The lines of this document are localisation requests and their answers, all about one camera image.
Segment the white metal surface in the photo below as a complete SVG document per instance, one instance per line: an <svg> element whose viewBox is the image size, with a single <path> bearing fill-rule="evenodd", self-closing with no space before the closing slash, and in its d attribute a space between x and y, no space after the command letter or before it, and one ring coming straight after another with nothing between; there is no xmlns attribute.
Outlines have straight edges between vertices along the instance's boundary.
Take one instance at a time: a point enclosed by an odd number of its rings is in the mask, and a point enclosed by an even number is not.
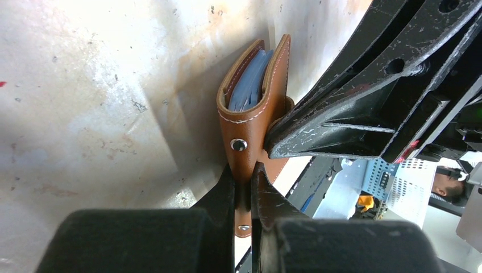
<svg viewBox="0 0 482 273"><path fill-rule="evenodd" d="M436 162L420 159L402 162L388 196L388 208L421 228L429 205L436 168Z"/></svg>
<svg viewBox="0 0 482 273"><path fill-rule="evenodd" d="M467 162L482 162L482 152L466 152L461 158Z"/></svg>
<svg viewBox="0 0 482 273"><path fill-rule="evenodd" d="M477 163L473 170L470 172L470 177L467 181L477 187L482 187L482 162Z"/></svg>
<svg viewBox="0 0 482 273"><path fill-rule="evenodd" d="M386 201L392 189L393 178L397 172L396 163L387 163L382 158L370 160L367 164L362 190L371 193L380 201Z"/></svg>
<svg viewBox="0 0 482 273"><path fill-rule="evenodd" d="M457 235L460 238L464 239L464 241L466 241L480 253L482 253L482 218L480 217L481 207L482 194L479 193L479 187L474 186L456 230Z"/></svg>
<svg viewBox="0 0 482 273"><path fill-rule="evenodd" d="M291 34L298 101L370 1L0 1L0 271L81 208L189 207L226 163L217 87Z"/></svg>
<svg viewBox="0 0 482 273"><path fill-rule="evenodd" d="M362 192L367 160L354 162L343 159L342 170L333 177L325 198L316 210L314 219L347 220L355 213L356 203Z"/></svg>

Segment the dirt spot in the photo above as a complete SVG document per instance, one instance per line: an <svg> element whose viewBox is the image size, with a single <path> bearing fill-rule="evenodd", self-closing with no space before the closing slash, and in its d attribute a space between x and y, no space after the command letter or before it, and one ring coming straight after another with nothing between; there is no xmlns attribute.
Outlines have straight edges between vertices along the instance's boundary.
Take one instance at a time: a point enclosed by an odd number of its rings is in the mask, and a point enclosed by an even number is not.
<svg viewBox="0 0 482 273"><path fill-rule="evenodd" d="M147 107L132 100L132 103L134 104L134 106L137 108L137 110L139 111L139 113L142 113L142 112L145 112L147 110Z"/></svg>
<svg viewBox="0 0 482 273"><path fill-rule="evenodd" d="M12 161L12 164L15 164L15 162L16 162L16 159L15 159L16 143L12 143L12 144L10 145L10 147L12 148L11 161Z"/></svg>
<svg viewBox="0 0 482 273"><path fill-rule="evenodd" d="M105 141L102 138L99 138L99 141L102 142L101 148L105 148L105 145L106 145Z"/></svg>
<svg viewBox="0 0 482 273"><path fill-rule="evenodd" d="M82 158L90 160L94 156L94 152L92 151L92 148L89 145L83 146L81 151L81 156Z"/></svg>
<svg viewBox="0 0 482 273"><path fill-rule="evenodd" d="M221 6L218 6L216 10L217 10L217 12L215 13L214 6L211 6L211 10L208 11L209 23L211 23L211 21L214 24L218 23L222 19L223 14L225 13L225 10L227 10L227 9L224 5L221 5Z"/></svg>
<svg viewBox="0 0 482 273"><path fill-rule="evenodd" d="M130 148L134 145L134 141L128 135L123 135L122 139L126 141L125 147Z"/></svg>
<svg viewBox="0 0 482 273"><path fill-rule="evenodd" d="M34 189L34 192L40 194L50 193L51 195L54 195L56 197L71 197L78 195L77 192L60 189L57 186L49 184L43 184L42 187Z"/></svg>

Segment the white stitching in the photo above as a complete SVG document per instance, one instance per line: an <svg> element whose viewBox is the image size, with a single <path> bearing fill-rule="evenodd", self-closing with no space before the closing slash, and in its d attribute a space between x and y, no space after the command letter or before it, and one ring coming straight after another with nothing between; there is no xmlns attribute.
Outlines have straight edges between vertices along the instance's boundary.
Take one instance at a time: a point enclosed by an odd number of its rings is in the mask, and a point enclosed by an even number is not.
<svg viewBox="0 0 482 273"><path fill-rule="evenodd" d="M276 69L278 68L278 65L281 61L281 58L283 57L286 49L289 47L289 42L287 42L287 46L285 46L285 48L283 49L283 52L281 53L279 59L276 61L276 64L275 64L275 68L273 70L273 77L271 78L271 82L269 83L269 85L271 86L273 84L273 79L275 78L275 74L276 74ZM287 61L286 61L286 83L288 82L288 66L289 66L289 51L288 51L288 55L287 55ZM254 117L250 118L250 119L246 119L246 120L238 120L238 121L233 121L233 120L230 120L230 119L227 119L225 117L223 117L223 115L221 114L221 112L219 111L219 108L218 108L218 114L219 116L224 119L225 121L229 121L229 122L232 122L232 123L236 123L236 124L240 124L240 123L245 123L245 122L248 122L248 121L252 121L253 119L257 118L263 111L264 109L266 109L266 106L268 106L268 102L269 102L269 98L270 96L268 96L268 99L266 100L266 103L264 105L264 107L261 109L261 111L259 113L257 113Z"/></svg>

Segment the rust stain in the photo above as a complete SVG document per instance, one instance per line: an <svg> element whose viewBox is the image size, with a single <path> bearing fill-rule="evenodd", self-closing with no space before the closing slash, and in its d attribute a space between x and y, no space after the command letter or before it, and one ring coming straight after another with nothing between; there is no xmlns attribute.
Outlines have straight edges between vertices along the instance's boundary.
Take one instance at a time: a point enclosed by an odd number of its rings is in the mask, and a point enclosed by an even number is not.
<svg viewBox="0 0 482 273"><path fill-rule="evenodd" d="M134 145L134 141L128 135L123 135L122 139L126 141L125 147L131 148Z"/></svg>
<svg viewBox="0 0 482 273"><path fill-rule="evenodd" d="M123 149L109 149L109 154L107 155L107 158L110 160L114 160L115 156L117 155L118 152L125 152Z"/></svg>
<svg viewBox="0 0 482 273"><path fill-rule="evenodd" d="M78 195L77 192L72 192L64 189L60 189L57 186L50 185L50 184L43 184L42 187L34 189L35 193L50 193L51 195L57 196L57 197L71 197Z"/></svg>
<svg viewBox="0 0 482 273"><path fill-rule="evenodd" d="M186 116L195 112L192 109L198 109L199 113L203 113L199 109L199 104L206 101L205 85L210 81L206 81L201 75L206 70L204 59L208 54L207 46L199 44L179 59L178 79L174 84L174 92L168 98L170 103L164 105L166 115L159 117L167 123L170 134L186 134L183 121L192 118Z"/></svg>
<svg viewBox="0 0 482 273"><path fill-rule="evenodd" d="M364 13L372 3L372 0L348 0L344 12L348 15Z"/></svg>

